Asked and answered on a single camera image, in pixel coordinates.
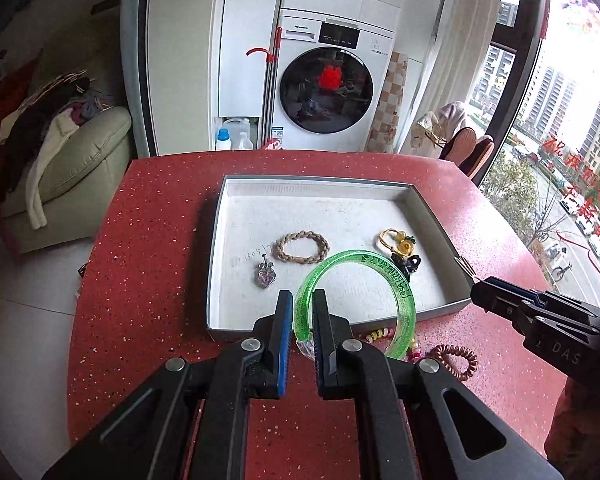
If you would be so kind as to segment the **pile of clothes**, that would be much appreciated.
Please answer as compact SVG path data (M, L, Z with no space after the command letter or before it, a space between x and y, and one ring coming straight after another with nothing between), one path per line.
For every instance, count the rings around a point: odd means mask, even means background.
M0 228L2 203L20 181L32 228L46 226L38 189L46 167L76 130L117 106L85 68L66 70L30 92L37 69L35 58L0 80Z

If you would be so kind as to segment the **black hair claw clip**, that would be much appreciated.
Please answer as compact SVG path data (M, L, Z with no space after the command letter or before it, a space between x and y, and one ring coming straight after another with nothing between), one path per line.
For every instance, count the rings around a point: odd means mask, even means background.
M391 255L391 261L404 275L407 283L409 283L411 281L411 275L418 270L420 263L422 262L422 258L420 258L419 255L404 257L394 252Z

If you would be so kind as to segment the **silver heart pendant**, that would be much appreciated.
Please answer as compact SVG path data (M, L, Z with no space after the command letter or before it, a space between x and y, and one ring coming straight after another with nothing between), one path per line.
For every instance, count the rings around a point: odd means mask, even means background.
M262 261L257 264L254 280L262 289L269 288L276 280L274 263L268 258L267 254L261 255Z

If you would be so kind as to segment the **red-handled mop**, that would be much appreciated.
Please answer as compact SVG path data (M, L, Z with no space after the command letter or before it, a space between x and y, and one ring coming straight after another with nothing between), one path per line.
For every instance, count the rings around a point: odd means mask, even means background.
M272 121L274 117L274 93L277 75L277 62L280 43L282 42L283 27L276 25L271 45L268 48L252 48L246 55L263 53L265 55L265 76L263 90L262 113L259 122L258 149L262 150L266 142L271 139Z

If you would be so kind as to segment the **green translucent bangle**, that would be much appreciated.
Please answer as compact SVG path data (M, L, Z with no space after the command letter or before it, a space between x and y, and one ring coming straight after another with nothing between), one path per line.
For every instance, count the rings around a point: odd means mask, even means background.
M389 347L385 351L388 358L400 360L411 347L416 326L416 306L411 285L399 268L387 257L364 249L345 250L327 257L301 284L294 300L294 336L302 356L313 360L314 345L309 326L309 314L312 312L312 295L322 276L341 263L357 263L377 272L390 286L396 300L396 329Z

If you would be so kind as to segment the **white cabinet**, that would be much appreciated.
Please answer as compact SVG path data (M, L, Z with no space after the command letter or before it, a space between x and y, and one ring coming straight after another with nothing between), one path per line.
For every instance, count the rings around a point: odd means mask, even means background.
M211 151L223 122L260 124L279 0L138 0L151 156Z

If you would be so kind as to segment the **yellow flower keyring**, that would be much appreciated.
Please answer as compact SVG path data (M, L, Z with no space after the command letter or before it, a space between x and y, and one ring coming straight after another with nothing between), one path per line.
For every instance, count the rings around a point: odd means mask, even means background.
M378 242L393 255L398 255L401 258L410 258L414 255L415 237L405 231L385 229L379 233Z

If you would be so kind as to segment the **brown chair near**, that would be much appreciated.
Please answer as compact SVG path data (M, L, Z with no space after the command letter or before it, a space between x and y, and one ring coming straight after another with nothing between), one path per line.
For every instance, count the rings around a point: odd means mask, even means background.
M460 171L469 179L473 179L494 150L492 136L486 134L477 140L469 156L460 163Z

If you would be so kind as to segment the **checkered towel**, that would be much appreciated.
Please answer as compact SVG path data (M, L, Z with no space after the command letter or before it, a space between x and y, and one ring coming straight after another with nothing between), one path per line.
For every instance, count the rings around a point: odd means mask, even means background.
M391 53L366 143L368 152L391 153L393 151L404 97L407 63L406 54L396 51Z

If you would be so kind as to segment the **brown chair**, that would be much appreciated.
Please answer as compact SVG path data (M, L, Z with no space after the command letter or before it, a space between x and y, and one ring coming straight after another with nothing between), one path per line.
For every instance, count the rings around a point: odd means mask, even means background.
M476 144L477 135L475 130L471 127L461 128L442 148L439 158L452 162L455 166L460 166L474 151Z
M477 140L469 156L460 163L460 171L469 179L473 179L494 150L492 136L486 134Z

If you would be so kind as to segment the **white washing machine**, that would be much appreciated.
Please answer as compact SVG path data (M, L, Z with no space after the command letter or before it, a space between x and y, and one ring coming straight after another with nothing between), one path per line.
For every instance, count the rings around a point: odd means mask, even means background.
M272 135L285 150L360 152L394 35L325 13L282 9Z

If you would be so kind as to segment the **brown chair far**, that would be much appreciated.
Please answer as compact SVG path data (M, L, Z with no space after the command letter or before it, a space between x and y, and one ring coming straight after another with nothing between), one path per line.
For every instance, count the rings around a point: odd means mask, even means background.
M452 162L455 166L460 166L474 151L476 144L477 135L475 130L471 127L461 128L442 148L439 158Z

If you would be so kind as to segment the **blue-capped bottle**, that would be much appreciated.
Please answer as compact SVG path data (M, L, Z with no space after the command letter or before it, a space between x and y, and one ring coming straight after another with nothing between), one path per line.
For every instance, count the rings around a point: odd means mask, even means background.
M232 149L230 130L227 128L219 128L215 137L215 149L217 151L230 151Z

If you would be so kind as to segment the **beige sofa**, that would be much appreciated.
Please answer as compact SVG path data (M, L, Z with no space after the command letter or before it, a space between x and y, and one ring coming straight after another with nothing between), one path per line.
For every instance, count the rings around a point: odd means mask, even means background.
M33 229L26 182L2 203L7 240L20 254L96 235L135 155L132 118L111 107L82 125L46 167L40 190L47 224Z

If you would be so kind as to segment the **white detergent jug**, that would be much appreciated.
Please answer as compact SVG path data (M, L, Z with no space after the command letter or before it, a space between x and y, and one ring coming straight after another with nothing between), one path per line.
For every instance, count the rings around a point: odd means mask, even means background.
M230 147L233 151L250 151L253 149L251 125L248 118L230 118L224 120L222 127L230 135Z

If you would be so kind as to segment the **bronze hair clip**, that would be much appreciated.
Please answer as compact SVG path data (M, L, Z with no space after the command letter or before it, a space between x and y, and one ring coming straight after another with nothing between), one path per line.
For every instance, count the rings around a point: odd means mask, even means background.
M454 258L458 266L472 279L474 283L479 283L481 278L470 264L470 262L464 256L457 256Z

